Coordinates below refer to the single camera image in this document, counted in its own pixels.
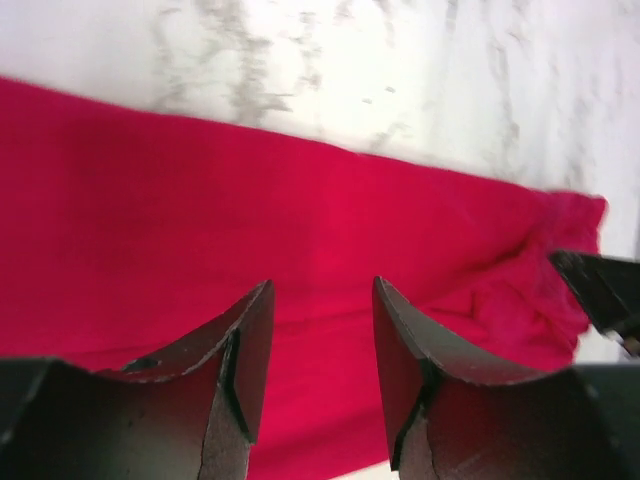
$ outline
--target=red towel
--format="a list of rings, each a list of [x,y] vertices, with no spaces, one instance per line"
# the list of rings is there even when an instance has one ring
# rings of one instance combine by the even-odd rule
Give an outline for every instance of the red towel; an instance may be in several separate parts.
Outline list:
[[[385,459],[375,275],[478,345],[569,363],[587,320],[546,255],[602,199],[543,193],[0,80],[0,353],[118,367],[272,278],[250,479]]]

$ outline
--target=marble table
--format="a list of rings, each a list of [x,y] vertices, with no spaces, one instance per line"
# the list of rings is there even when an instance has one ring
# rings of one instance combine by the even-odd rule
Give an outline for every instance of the marble table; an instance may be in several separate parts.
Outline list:
[[[0,0],[0,45],[91,98],[600,194],[636,256],[640,0]]]

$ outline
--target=cloth fold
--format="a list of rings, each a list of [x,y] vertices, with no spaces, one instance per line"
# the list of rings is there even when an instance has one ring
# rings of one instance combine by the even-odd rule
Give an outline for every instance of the cloth fold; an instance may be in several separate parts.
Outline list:
[[[249,478],[385,459],[375,275],[505,358],[571,362],[585,315],[546,256],[605,202],[0,80],[0,354],[119,367],[276,284]]]

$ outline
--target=black object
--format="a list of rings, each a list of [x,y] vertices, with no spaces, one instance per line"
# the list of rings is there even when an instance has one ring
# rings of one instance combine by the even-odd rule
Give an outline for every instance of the black object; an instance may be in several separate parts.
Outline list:
[[[640,366],[517,365],[380,278],[373,314],[389,458],[402,480],[640,478]]]
[[[244,479],[273,309],[266,282],[121,371],[0,360],[0,478]]]
[[[640,353],[640,264],[558,251],[551,263],[598,332],[615,332],[632,356]]]

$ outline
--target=wrinkled red fabric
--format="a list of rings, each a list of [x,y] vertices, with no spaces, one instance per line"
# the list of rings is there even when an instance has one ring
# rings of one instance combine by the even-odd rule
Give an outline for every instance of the wrinkled red fabric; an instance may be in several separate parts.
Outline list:
[[[604,200],[0,81],[0,353],[119,367],[276,284],[250,479],[386,458],[375,275],[503,357],[569,363],[587,319],[549,265]]]

